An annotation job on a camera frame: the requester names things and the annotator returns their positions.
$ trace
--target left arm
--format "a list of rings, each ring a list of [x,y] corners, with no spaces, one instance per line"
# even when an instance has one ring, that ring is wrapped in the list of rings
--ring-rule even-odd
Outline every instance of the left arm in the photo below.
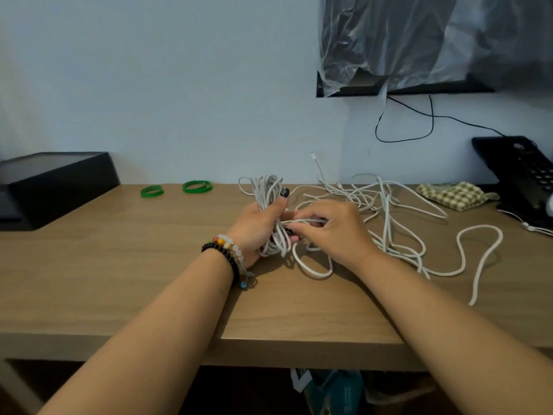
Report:
[[[270,237],[285,197],[263,212],[256,203],[228,231],[246,266]],[[232,269],[208,249],[63,385],[40,415],[176,414],[221,315]]]

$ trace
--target black box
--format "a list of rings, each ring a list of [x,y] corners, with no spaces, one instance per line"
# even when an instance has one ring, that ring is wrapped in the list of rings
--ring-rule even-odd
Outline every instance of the black box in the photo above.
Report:
[[[39,229],[120,184],[109,153],[0,161],[0,231]]]

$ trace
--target desk leg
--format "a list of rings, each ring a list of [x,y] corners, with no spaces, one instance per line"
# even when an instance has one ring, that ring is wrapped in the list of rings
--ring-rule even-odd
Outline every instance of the desk leg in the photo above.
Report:
[[[0,360],[0,386],[29,415],[35,415],[44,405],[44,402],[38,398],[17,371],[5,360]]]

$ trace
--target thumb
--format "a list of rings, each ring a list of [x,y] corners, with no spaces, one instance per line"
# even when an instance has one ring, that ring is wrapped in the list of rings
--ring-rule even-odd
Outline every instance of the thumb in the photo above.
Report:
[[[275,222],[277,218],[280,217],[280,214],[282,214],[286,210],[287,205],[288,195],[283,196],[281,194],[271,205],[263,210],[263,213],[270,216],[271,220]]]
[[[310,242],[317,244],[319,239],[320,227],[313,227],[310,224],[306,223],[290,223],[287,225],[288,229],[291,229],[294,234],[307,238]]]

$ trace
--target white cord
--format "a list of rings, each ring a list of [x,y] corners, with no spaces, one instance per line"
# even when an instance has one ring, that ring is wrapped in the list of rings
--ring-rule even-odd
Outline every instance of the white cord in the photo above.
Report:
[[[352,188],[346,189],[341,184],[336,184],[336,186],[332,186],[325,180],[325,177],[322,173],[321,166],[319,165],[319,162],[317,158],[315,157],[315,154],[311,152],[311,157],[315,161],[315,164],[317,165],[319,169],[319,173],[321,176],[321,179],[319,180],[319,183],[322,184],[322,186],[316,186],[316,185],[300,185],[297,186],[290,195],[293,195],[294,192],[298,188],[302,188],[304,186],[308,186],[310,188],[316,188],[321,189],[323,191],[326,191],[323,195],[308,195],[303,194],[304,197],[308,198],[306,201],[301,202],[296,209],[300,209],[306,206],[311,205],[315,201],[318,201],[322,198],[326,198],[329,196],[343,196],[346,198],[346,201],[354,202],[357,207],[359,208],[359,211],[361,213],[364,212],[372,212],[371,215],[367,216],[363,222],[367,223],[371,219],[377,217],[378,215],[382,214],[384,217],[384,230],[382,233],[382,236],[378,236],[376,233],[373,233],[371,230],[367,229],[367,231],[370,233],[370,235],[373,237],[373,242],[385,253],[389,254],[390,256],[393,256],[395,258],[399,258],[407,263],[410,263],[414,267],[416,267],[416,270],[418,273],[422,273],[427,279],[430,279],[430,275],[436,275],[439,277],[453,277],[455,275],[459,275],[465,270],[466,267],[466,258],[465,258],[465,251],[463,250],[463,247],[461,245],[461,236],[465,234],[468,231],[476,230],[476,229],[492,229],[497,232],[497,240],[494,242],[493,245],[490,246],[490,248],[484,253],[484,255],[481,257],[480,262],[478,264],[478,267],[476,269],[476,274],[474,275],[474,281],[472,284],[472,297],[470,302],[468,303],[470,306],[474,305],[476,303],[476,300],[478,298],[478,283],[480,281],[480,275],[482,273],[482,268],[484,267],[484,264],[486,263],[486,259],[488,256],[499,246],[501,241],[503,240],[503,233],[500,229],[498,229],[495,226],[490,225],[478,225],[473,227],[467,227],[464,230],[461,230],[457,234],[457,247],[459,248],[459,253],[461,255],[461,267],[457,269],[456,271],[452,272],[436,272],[432,271],[423,265],[423,255],[426,253],[426,245],[422,241],[420,237],[418,237],[413,231],[409,230],[407,227],[403,226],[402,224],[398,223],[392,216],[391,216],[391,206],[393,207],[399,207],[399,208],[406,208],[410,210],[415,210],[418,212],[421,212],[426,215],[430,215],[432,217],[446,219],[447,214],[444,210],[438,207],[438,205],[435,205],[434,203],[428,201],[426,198],[420,196],[418,193],[416,193],[411,188],[402,185],[398,182],[394,181],[383,181],[379,176],[374,176],[370,174],[359,174],[355,175],[357,176],[373,176],[376,178],[376,182],[372,183],[370,185],[360,186],[357,187],[356,185],[352,184]],[[252,192],[246,192],[241,184],[240,181],[242,179],[248,179],[248,178],[240,178],[238,181],[238,186],[240,190],[245,193],[246,195],[255,196],[255,199],[257,200],[259,204],[259,208],[261,210],[264,210],[268,205],[273,203],[274,200],[278,197],[280,194],[280,190],[282,189],[282,178],[278,178],[275,175],[269,175],[264,176],[261,178],[250,178],[250,182],[252,184]],[[418,209],[416,207],[410,206],[410,205],[404,205],[398,201],[395,197],[391,194],[391,185],[400,186],[401,188],[404,188],[411,192],[413,195],[415,195],[418,199],[420,199],[422,202],[425,202],[427,205],[432,207],[436,210],[436,212],[431,211],[425,211]],[[380,206],[376,206],[377,199],[380,200]],[[332,274],[333,266],[332,266],[332,259],[328,257],[328,272],[325,273],[319,273],[313,271],[311,268],[309,268],[306,264],[304,264],[301,259],[298,257],[298,254],[296,252],[296,246],[297,244],[291,245],[290,238],[287,235],[286,231],[284,230],[284,225],[287,223],[290,223],[291,221],[276,221],[275,229],[273,232],[273,235],[269,239],[269,241],[261,248],[260,254],[261,256],[268,256],[271,254],[278,254],[280,253],[281,256],[285,256],[288,252],[292,251],[292,255],[294,256],[294,259],[296,259],[298,265],[300,265],[304,270],[306,270],[308,273],[310,273],[312,276],[317,278],[326,278],[329,277]],[[301,220],[295,220],[295,222],[320,222],[320,223],[326,223],[326,220],[316,219],[316,218],[306,218]],[[401,244],[395,244],[392,239],[392,228],[393,226],[398,227],[402,229],[403,231],[407,232],[412,238],[414,238],[417,243],[420,245],[421,251],[415,251],[413,248],[410,248],[408,246],[404,246]],[[308,251],[320,251],[321,249],[314,247],[312,245],[309,245],[307,248]]]
[[[512,212],[504,211],[504,210],[498,210],[498,211],[502,212],[503,214],[509,214],[509,215],[515,217],[517,220],[519,220],[522,223],[522,225],[528,231],[535,231],[537,233],[541,233],[541,234],[546,235],[546,236],[553,236],[553,230],[544,229],[543,227],[530,226],[526,221],[524,221],[522,218],[520,218],[519,216],[517,216],[516,214],[514,214]]]

